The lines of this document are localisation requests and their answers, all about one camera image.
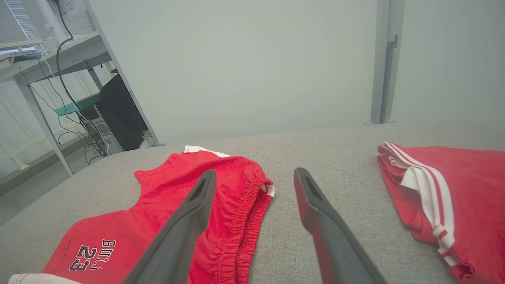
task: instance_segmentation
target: gray cushion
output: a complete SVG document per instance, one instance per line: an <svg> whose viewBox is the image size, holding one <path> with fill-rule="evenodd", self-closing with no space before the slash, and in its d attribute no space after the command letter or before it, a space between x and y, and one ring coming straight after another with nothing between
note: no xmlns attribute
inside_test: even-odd
<svg viewBox="0 0 505 284"><path fill-rule="evenodd" d="M310 171L389 283L456 283L437 249L403 226L376 162L383 141L505 150L505 132L482 125L387 124L192 143L252 159L275 182L251 283L321 282L312 238L299 219L295 167ZM133 172L155 168L183 149L171 145L107 157L26 208L0 227L0 282L14 273L41 272L74 222L135 204L140 186Z"/></svg>

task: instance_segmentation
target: floor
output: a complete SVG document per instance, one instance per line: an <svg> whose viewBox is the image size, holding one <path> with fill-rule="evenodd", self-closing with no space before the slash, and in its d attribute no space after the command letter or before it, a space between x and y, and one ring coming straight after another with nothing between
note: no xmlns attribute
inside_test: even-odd
<svg viewBox="0 0 505 284"><path fill-rule="evenodd" d="M94 155L93 151L89 151L88 149L86 156L90 160L97 155ZM93 159L91 165L101 158L97 157ZM67 162L74 173L87 167L88 165L84 161L84 147L68 155ZM69 178L69 175L64 169L63 164L57 162L8 193L0 196L0 226L67 178Z"/></svg>

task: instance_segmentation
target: red clothing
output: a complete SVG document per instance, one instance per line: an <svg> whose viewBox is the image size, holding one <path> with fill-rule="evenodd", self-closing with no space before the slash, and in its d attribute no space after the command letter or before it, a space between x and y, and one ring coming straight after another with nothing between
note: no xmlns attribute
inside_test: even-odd
<svg viewBox="0 0 505 284"><path fill-rule="evenodd" d="M83 284L122 283L203 172L214 169L209 225L196 241L188 282L246 283L273 183L254 161L226 156L172 154L156 169L135 172L141 185L137 203L75 223L43 273Z"/></svg>
<svg viewBox="0 0 505 284"><path fill-rule="evenodd" d="M377 161L403 223L463 283L505 283L505 152L384 142Z"/></svg>

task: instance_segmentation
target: metal pole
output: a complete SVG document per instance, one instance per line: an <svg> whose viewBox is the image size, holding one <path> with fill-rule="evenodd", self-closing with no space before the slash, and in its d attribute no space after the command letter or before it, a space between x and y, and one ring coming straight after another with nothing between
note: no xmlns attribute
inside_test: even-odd
<svg viewBox="0 0 505 284"><path fill-rule="evenodd" d="M96 86L98 87L98 90L100 91L103 86L102 86L102 83L100 82L100 79L98 79L98 76L96 75L96 72L93 70L93 68L89 68L88 72L91 75L91 78L95 82Z"/></svg>
<svg viewBox="0 0 505 284"><path fill-rule="evenodd" d="M19 89L21 90L21 93L25 97L25 100L28 103L28 106L30 107L33 116L35 116L35 119L40 125L40 128L42 128L42 131L44 132L47 141L49 141L54 151L56 152L56 155L58 156L58 158L60 158L63 167L67 170L70 176L74 175L72 169L70 169L70 166L67 163L67 160L65 160L65 156L63 155L62 150L60 149L60 145L58 144L58 141L56 140L56 137L54 136L53 131L49 126L49 123L44 117L44 112L42 112L42 109L38 104L37 98L35 97L33 90L26 83L23 83L23 80L20 77L16 78L16 83Z"/></svg>

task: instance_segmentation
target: red shorts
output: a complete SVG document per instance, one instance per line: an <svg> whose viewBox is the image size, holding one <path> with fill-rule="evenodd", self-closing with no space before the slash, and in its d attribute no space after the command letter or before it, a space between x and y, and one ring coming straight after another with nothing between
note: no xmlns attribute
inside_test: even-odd
<svg viewBox="0 0 505 284"><path fill-rule="evenodd" d="M377 161L403 223L463 283L505 283L505 152L384 142Z"/></svg>

